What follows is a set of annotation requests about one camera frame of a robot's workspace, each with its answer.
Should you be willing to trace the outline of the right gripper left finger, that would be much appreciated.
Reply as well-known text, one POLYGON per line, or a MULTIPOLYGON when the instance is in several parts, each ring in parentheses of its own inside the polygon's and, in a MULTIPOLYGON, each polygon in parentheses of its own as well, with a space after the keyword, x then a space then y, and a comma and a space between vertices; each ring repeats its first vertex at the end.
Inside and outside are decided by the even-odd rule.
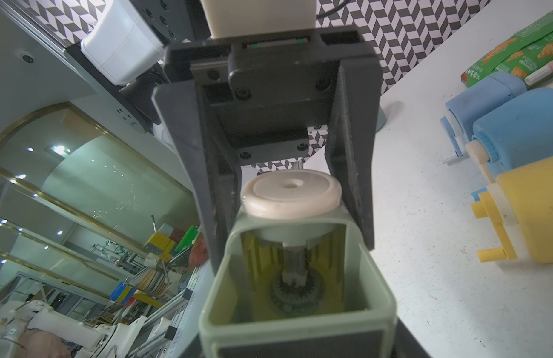
POLYGON ((203 358, 200 334, 197 334, 182 350, 179 358, 203 358))

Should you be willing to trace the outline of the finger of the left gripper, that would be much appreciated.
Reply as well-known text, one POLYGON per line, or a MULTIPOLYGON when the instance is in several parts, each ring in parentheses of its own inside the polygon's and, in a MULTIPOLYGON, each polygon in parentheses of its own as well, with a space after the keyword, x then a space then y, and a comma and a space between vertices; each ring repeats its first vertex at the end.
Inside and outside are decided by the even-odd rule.
POLYGON ((242 169, 200 85, 161 85, 153 91, 152 102, 193 187, 216 273, 239 211, 242 169))
POLYGON ((330 174, 342 186, 342 201, 370 251, 374 249, 371 162, 381 80, 375 57, 340 61, 325 147, 330 174))

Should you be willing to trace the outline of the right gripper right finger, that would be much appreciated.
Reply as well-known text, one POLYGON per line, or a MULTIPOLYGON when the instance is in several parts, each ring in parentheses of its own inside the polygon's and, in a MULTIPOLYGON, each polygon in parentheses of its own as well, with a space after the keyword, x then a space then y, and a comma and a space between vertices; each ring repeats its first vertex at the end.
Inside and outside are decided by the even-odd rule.
POLYGON ((398 319, 391 358, 431 358, 407 326, 398 319))

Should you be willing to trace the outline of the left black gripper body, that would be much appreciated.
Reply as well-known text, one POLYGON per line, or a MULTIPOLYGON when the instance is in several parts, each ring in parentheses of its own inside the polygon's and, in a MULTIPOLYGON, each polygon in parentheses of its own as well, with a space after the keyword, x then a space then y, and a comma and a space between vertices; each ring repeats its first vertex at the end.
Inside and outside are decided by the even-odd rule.
POLYGON ((340 61, 379 58, 353 27, 176 44, 166 84, 200 85, 242 168, 308 152, 310 128, 328 128, 340 61))

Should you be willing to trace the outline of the blue pencil sharpener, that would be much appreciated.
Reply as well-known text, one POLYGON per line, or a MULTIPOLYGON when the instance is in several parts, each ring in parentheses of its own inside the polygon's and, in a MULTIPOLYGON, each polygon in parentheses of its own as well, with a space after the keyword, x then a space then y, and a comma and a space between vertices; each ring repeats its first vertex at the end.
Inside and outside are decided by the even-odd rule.
POLYGON ((533 89, 478 119, 466 151, 488 183, 552 157, 553 88, 533 89))
POLYGON ((527 85, 521 78, 494 72, 448 101, 440 123, 454 148, 454 156, 445 163, 452 165, 464 159, 478 119, 526 92, 527 85))

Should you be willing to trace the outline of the sage green pencil sharpener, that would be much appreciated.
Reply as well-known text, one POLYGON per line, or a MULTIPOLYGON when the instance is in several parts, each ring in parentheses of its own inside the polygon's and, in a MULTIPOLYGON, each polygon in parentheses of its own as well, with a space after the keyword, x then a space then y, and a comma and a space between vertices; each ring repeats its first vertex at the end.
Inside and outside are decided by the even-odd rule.
POLYGON ((243 187, 200 316, 206 357, 389 357, 396 325, 337 179, 290 169, 243 187))

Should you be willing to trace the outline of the yellow pencil sharpener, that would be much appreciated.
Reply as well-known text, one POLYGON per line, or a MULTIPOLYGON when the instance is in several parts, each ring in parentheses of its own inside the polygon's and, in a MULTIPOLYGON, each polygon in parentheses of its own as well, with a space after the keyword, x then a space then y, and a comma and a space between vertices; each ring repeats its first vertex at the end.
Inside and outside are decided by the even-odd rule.
POLYGON ((474 216, 490 220, 500 243, 479 250, 480 262, 553 263, 553 156, 499 174, 478 197, 474 216))

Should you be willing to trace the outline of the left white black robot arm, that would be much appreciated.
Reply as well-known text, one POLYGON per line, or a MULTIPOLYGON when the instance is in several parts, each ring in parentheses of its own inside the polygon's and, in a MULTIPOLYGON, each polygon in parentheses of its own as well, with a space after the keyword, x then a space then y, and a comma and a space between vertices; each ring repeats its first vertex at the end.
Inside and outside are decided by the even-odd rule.
POLYGON ((163 125, 193 187, 214 267, 242 167, 304 155, 327 165, 374 247, 371 159, 382 69, 355 25, 317 28, 313 1, 109 1, 69 53, 148 131, 163 125))

